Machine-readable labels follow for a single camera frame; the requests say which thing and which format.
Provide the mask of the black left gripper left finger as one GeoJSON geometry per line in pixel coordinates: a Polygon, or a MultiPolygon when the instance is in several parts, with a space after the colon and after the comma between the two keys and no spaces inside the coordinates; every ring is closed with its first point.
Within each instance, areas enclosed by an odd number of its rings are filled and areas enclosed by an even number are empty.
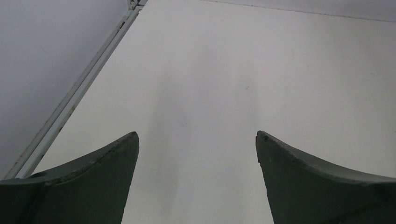
{"type": "Polygon", "coordinates": [[[3,224],[119,224],[139,154],[130,132],[70,162],[0,183],[3,224]]]}

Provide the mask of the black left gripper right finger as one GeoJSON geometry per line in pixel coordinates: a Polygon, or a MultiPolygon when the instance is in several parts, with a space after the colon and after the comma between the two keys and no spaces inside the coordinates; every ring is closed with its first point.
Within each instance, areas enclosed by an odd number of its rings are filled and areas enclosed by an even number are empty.
{"type": "Polygon", "coordinates": [[[274,223],[395,223],[395,178],[333,164],[264,131],[255,146],[274,223]]]}

